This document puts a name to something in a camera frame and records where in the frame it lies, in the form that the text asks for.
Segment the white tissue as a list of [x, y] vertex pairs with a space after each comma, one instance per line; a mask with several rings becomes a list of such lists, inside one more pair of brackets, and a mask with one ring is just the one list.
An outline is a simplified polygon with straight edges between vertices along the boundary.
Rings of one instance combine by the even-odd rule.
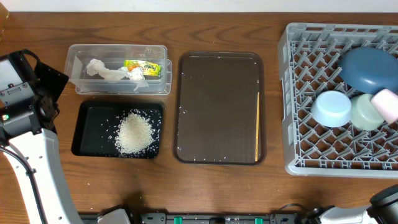
[[119, 69], [112, 70], [106, 68], [104, 62], [94, 58], [91, 59], [89, 64], [86, 66], [86, 72], [90, 76], [99, 75], [105, 80], [110, 81], [122, 80], [123, 78], [135, 80], [137, 82], [137, 86], [134, 91], [138, 88], [149, 86], [148, 82], [145, 81], [144, 69], [137, 64], [133, 64], [129, 67], [122, 66]]

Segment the yellow snack wrapper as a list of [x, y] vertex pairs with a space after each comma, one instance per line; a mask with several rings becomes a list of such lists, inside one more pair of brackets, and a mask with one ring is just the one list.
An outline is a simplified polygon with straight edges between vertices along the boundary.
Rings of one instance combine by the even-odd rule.
[[125, 60], [123, 65], [129, 72], [140, 72], [151, 77], [159, 77], [162, 70], [159, 64], [145, 60]]

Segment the pile of rice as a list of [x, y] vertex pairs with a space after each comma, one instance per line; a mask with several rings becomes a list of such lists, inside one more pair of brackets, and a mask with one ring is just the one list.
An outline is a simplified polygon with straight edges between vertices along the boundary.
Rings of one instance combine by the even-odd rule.
[[103, 137], [117, 157], [153, 159], [159, 153], [162, 115], [154, 109], [113, 111]]

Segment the light blue bowl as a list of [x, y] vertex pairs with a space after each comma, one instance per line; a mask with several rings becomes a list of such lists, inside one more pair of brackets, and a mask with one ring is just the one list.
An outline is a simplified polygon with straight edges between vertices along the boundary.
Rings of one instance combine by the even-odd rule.
[[344, 126], [351, 119], [351, 101], [339, 91], [326, 91], [318, 95], [310, 111], [313, 119], [326, 127]]

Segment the dark blue plate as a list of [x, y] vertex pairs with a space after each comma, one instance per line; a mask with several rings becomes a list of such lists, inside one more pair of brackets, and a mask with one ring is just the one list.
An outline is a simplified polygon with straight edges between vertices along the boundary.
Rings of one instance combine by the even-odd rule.
[[397, 59], [386, 51], [359, 47], [338, 61], [339, 76], [354, 89], [375, 95], [388, 89], [397, 92]]

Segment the light green bowl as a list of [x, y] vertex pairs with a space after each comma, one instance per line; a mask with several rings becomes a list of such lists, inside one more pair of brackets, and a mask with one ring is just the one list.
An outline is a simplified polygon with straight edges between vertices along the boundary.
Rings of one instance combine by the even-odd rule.
[[384, 123], [384, 119], [371, 104], [373, 95], [362, 94], [351, 99], [351, 123], [357, 128], [372, 131]]

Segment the pink cup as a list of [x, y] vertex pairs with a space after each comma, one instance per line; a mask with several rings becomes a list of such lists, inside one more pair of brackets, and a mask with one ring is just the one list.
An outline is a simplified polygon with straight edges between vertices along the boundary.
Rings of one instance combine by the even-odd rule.
[[381, 90], [372, 97], [371, 104], [387, 124], [397, 121], [397, 95], [394, 92], [388, 89]]

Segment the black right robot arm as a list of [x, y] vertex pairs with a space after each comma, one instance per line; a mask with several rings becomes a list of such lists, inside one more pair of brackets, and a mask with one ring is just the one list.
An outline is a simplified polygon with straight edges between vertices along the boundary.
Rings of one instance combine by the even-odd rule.
[[397, 224], [397, 184], [370, 198], [370, 205], [358, 208], [335, 206], [315, 208], [300, 223], [304, 224]]

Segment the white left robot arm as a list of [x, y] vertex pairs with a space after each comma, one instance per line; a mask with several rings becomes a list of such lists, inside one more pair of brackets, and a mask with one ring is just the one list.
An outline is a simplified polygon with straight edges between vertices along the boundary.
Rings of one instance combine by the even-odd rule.
[[31, 223], [81, 223], [63, 174], [54, 119], [68, 77], [19, 53], [1, 57], [1, 152]]

